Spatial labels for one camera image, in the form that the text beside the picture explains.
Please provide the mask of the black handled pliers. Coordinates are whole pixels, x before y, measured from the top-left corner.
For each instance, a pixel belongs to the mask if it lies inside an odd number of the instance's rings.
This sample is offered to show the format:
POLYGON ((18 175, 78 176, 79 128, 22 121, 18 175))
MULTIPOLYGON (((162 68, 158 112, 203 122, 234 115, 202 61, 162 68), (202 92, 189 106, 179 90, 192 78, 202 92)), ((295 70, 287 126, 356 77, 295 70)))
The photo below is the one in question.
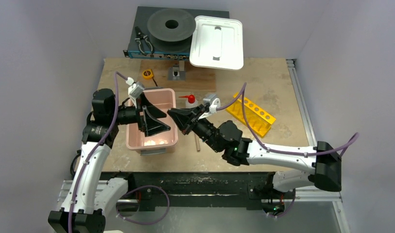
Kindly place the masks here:
POLYGON ((153 44, 150 42, 148 35, 144 34, 140 27, 135 26, 135 33, 136 33, 136 37, 135 37, 135 41, 138 45, 138 49, 140 51, 140 53, 144 56, 147 55, 145 49, 144 49, 144 44, 147 45, 147 47, 150 50, 150 54, 154 54, 155 48, 153 46, 153 44))

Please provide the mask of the pink plastic bin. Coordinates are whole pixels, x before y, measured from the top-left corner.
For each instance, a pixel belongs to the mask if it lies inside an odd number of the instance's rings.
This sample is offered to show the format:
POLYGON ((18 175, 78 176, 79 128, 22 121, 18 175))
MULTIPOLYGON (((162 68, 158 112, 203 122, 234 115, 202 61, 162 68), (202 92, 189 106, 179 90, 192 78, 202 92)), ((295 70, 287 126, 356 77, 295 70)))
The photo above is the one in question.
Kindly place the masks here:
MULTIPOLYGON (((176 106, 175 92, 170 88, 151 88, 144 91, 145 96, 151 104, 166 113, 169 109, 176 106)), ((140 154, 141 150, 150 150, 154 148, 167 148, 167 152, 173 152, 174 146, 178 141, 178 129, 170 116, 160 118, 160 121, 171 127, 170 131, 159 133, 150 137, 145 137, 137 124, 128 124, 126 126, 126 146, 140 154)))

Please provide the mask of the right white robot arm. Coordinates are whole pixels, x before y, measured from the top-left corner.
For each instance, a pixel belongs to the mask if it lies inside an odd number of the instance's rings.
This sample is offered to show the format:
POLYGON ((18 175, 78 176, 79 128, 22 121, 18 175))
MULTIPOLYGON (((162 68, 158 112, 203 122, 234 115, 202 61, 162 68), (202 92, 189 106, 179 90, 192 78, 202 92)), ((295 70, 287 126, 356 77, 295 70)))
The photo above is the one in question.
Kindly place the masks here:
POLYGON ((342 159, 327 142, 315 147, 287 147, 263 144, 242 136, 236 124, 227 120, 219 127, 203 117, 204 106, 191 109, 171 108, 167 111, 180 132, 194 132, 214 152, 234 166, 273 165, 289 168, 275 172, 264 184, 265 194, 271 198, 298 187, 314 185, 328 192, 342 189, 342 159))

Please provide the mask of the white plastic bin lid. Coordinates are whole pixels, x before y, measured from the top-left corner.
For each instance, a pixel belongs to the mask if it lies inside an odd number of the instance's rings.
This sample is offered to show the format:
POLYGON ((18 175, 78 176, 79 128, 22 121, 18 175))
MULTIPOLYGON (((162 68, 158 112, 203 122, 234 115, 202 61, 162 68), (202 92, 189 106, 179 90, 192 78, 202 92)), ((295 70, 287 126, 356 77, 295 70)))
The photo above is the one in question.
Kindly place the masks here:
POLYGON ((195 67, 240 70, 244 65, 243 25, 239 20, 197 16, 189 61, 195 67))

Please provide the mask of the yellow test tube rack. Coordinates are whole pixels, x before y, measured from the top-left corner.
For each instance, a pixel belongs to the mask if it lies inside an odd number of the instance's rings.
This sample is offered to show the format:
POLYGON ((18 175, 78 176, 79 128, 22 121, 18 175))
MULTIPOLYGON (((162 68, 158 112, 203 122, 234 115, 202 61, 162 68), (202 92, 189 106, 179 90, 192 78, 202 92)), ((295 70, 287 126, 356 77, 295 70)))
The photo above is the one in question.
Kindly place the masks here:
MULTIPOLYGON (((251 129, 260 138, 263 138, 275 122, 275 117, 260 108, 248 98, 244 98, 244 110, 246 119, 251 129)), ((233 104, 226 108, 226 111, 231 114, 235 119, 246 125, 242 112, 242 101, 239 97, 233 104)))

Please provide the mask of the thick wooden dowel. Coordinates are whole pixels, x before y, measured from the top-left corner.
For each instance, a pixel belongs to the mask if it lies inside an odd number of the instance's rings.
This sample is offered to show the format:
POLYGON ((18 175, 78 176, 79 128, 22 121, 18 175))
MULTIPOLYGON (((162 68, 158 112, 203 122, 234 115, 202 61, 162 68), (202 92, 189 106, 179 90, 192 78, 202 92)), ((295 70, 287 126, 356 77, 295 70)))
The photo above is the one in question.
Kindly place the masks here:
POLYGON ((200 152, 201 147, 200 147, 200 140, 199 137, 195 136, 195 145, 196 145, 196 151, 200 152))

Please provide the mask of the yellow tape measure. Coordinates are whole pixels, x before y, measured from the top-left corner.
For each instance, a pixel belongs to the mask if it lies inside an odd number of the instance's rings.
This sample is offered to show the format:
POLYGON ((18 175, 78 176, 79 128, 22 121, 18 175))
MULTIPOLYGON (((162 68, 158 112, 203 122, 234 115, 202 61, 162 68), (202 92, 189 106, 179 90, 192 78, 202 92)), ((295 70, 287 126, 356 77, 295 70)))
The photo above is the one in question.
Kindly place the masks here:
POLYGON ((155 84, 155 86, 158 86, 157 82, 154 79, 154 73, 151 69, 147 69, 145 71, 143 71, 142 76, 145 80, 152 80, 153 83, 155 84))

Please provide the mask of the dark network switch box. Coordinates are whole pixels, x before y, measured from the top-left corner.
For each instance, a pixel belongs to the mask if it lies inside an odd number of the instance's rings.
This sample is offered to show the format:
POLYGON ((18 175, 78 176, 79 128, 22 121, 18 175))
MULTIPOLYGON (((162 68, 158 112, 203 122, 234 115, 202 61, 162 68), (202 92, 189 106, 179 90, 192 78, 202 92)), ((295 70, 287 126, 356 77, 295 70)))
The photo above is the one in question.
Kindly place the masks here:
POLYGON ((229 18, 228 11, 139 6, 128 47, 127 58, 189 60, 197 16, 229 18))

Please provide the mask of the red capped wash bottle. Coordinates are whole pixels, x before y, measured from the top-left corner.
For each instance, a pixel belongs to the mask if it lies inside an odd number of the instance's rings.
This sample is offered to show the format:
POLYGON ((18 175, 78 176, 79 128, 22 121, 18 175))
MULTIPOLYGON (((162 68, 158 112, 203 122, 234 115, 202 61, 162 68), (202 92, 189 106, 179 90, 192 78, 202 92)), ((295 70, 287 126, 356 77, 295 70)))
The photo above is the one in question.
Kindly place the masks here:
POLYGON ((196 100, 196 97, 193 94, 180 96, 179 98, 185 99, 184 109, 191 109, 199 105, 198 101, 196 100))

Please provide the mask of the grey filament spool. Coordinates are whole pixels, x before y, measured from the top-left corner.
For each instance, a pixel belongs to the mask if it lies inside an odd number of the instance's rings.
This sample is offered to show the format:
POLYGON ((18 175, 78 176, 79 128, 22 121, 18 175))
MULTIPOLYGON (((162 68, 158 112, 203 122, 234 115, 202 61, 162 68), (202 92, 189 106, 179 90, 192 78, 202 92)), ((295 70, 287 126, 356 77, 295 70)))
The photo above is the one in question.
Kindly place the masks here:
POLYGON ((158 10, 147 22, 152 44, 165 53, 188 52, 195 28, 192 14, 176 8, 158 10))

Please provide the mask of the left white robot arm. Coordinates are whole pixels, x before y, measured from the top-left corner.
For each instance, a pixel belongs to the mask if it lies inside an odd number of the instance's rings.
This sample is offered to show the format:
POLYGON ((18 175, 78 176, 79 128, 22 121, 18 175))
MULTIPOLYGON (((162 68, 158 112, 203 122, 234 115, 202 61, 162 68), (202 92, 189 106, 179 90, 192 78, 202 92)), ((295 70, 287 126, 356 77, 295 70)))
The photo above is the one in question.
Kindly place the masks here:
POLYGON ((107 157, 119 132, 119 125, 137 124, 145 136, 170 130, 161 121, 167 115, 151 104, 145 94, 135 95, 132 106, 119 104, 119 96, 103 88, 93 93, 92 112, 83 130, 78 168, 71 188, 57 211, 51 211, 48 223, 56 233, 102 233, 106 217, 120 197, 129 199, 136 185, 129 177, 114 177, 98 192, 99 180, 107 157))

